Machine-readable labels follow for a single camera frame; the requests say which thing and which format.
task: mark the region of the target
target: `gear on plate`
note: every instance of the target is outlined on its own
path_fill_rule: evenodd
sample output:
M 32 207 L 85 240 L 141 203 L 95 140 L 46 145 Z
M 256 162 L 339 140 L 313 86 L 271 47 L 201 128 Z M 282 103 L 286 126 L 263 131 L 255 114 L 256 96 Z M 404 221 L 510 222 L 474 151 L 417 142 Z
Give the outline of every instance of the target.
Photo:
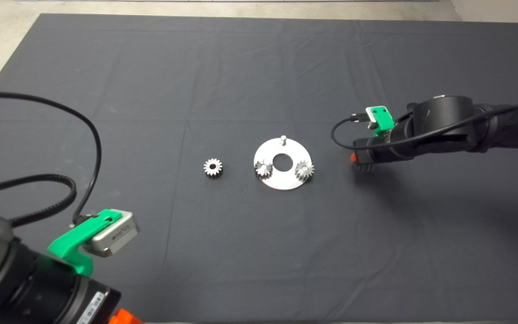
M 301 161 L 295 168 L 295 176 L 301 181 L 307 181 L 315 173 L 315 166 L 312 163 Z
M 273 164 L 266 164 L 265 160 L 255 162 L 255 174 L 259 179 L 267 179 L 273 174 Z
M 223 164 L 217 158 L 210 158 L 203 164 L 203 171 L 209 178 L 215 179 L 223 172 Z

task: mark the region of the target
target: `ring-shaped plate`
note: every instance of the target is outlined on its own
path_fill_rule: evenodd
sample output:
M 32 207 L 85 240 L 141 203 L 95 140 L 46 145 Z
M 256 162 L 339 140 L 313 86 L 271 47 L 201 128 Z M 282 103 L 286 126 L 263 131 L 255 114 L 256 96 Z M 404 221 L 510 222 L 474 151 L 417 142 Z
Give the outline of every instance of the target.
M 253 159 L 253 168 L 257 161 L 264 161 L 265 164 L 273 164 L 273 159 L 279 154 L 286 154 L 293 161 L 293 166 L 287 171 L 277 170 L 273 166 L 273 173 L 267 179 L 260 179 L 267 186 L 278 189 L 278 190 L 291 190 L 304 184 L 305 181 L 297 179 L 295 176 L 295 168 L 297 163 L 305 161 L 311 163 L 311 156 L 307 152 L 306 148 L 294 141 L 293 139 L 287 138 L 285 145 L 282 145 L 281 138 L 273 138 L 269 141 L 261 144 L 257 152 L 255 152 L 255 158 Z

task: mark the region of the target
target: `silver gear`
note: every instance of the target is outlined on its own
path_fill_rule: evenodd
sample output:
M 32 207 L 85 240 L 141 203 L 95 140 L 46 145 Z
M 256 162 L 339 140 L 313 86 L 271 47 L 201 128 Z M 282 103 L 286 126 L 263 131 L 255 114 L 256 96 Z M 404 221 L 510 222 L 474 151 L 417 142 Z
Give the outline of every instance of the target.
M 209 178 L 215 179 L 223 172 L 223 164 L 217 158 L 210 158 L 203 164 L 203 171 Z
M 267 179 L 273 174 L 273 164 L 266 164 L 265 160 L 255 162 L 255 175 L 259 179 Z
M 301 161 L 295 168 L 295 176 L 301 181 L 307 181 L 315 173 L 315 166 L 312 163 Z

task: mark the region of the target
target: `orange connector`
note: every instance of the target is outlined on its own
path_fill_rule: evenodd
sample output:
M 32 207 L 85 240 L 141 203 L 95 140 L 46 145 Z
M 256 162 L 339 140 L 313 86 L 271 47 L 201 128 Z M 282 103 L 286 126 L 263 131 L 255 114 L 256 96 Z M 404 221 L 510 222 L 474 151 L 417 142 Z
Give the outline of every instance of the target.
M 142 321 L 135 318 L 131 313 L 124 310 L 123 308 L 119 309 L 115 315 L 109 320 L 109 324 L 144 324 Z

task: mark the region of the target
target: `center hole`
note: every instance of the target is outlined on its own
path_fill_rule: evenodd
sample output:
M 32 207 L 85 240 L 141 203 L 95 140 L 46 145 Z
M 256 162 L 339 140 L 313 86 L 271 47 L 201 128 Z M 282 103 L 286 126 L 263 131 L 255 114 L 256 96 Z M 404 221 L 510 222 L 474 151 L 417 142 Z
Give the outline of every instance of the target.
M 273 167 L 279 171 L 289 171 L 293 166 L 293 160 L 287 154 L 277 154 L 273 158 Z

